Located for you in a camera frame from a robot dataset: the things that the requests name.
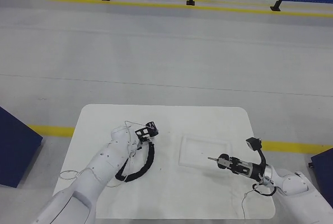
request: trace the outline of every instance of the blue barrier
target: blue barrier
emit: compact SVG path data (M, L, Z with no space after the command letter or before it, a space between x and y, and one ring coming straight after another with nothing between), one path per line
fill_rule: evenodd
M279 6L282 3L282 1L287 2L313 2L313 3L328 3L333 4L333 0L278 0L274 4L274 6L271 6L272 11L280 11Z
M0 107L0 184L18 186L42 139Z

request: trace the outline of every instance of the floor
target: floor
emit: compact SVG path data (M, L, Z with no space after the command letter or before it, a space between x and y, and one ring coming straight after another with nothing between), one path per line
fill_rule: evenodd
M333 145L333 18L1 0L0 106L73 127L87 104L240 106L257 137ZM45 137L18 188L0 186L0 223L35 218L69 142ZM315 183L312 155L265 155ZM246 223L289 223L275 204L272 220Z

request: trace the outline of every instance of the black bracket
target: black bracket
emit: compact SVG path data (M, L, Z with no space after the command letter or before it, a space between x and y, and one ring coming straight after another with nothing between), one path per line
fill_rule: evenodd
M276 1L276 3L274 4L274 6L271 6L271 10L275 11L275 12L280 12L279 6L282 3L282 0L278 0Z
M195 1L194 0L187 0L186 1L186 5L187 6L194 6L195 5Z
M159 134L159 131L156 128L154 122L149 122L145 125L145 128L136 130L135 133L137 134L141 142L146 142L148 138L157 136Z

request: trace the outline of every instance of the white cable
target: white cable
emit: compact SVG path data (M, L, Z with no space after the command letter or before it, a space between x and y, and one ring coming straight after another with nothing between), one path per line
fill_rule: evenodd
M242 211L243 211L243 219L246 220L246 215L245 215L245 209L243 208L243 201L246 199L247 195L251 192L253 192L254 190L256 190L258 188L258 186L260 185L260 183L257 183L257 185L255 186L255 188L253 190L250 190L249 192L245 193L243 195L243 200L241 202L241 207L242 207Z
M130 129L129 129L128 125L126 124L127 122L129 122L129 121L127 121L127 120L124 121L124 124L126 126L126 129L128 130L128 134L129 134L128 148L127 148L128 155L129 155L129 159L128 159L128 162L129 162L129 171L128 171L128 174L125 176L124 180L122 180L122 181L119 180L120 183L117 184L117 185L114 185L114 186L108 186L108 185L106 185L108 188L116 188L117 186L120 186L122 183L125 183L125 180L128 178L129 174L131 173L130 164L132 163L132 158L130 156L129 147L130 147L130 145L132 143L132 135L130 134Z

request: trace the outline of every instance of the black cable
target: black cable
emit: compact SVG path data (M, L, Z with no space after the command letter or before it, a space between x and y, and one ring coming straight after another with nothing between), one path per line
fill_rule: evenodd
M256 190L256 188L255 188L256 185L257 185L257 184L252 185L252 189L255 190L255 192L257 192L257 193L259 193L260 195L263 195L263 196L267 196L267 197L268 197L268 196L273 196L274 193L276 193L276 191L277 191L277 188L274 187L272 193L270 193L270 194L263 194L263 193L259 192L258 190Z
M126 162L124 163L122 168L115 175L115 178L120 180L120 181L124 181L124 182L130 182L130 181L138 179L139 177L143 176L150 169L150 167L151 167L151 165L153 164L153 161L154 161L154 155L155 155L154 144L152 142L149 142L148 158L146 159L145 165L138 172L135 172L133 174L129 174L127 177L125 177L125 176L123 176L123 171L125 169L126 163L128 162L128 160L126 160Z

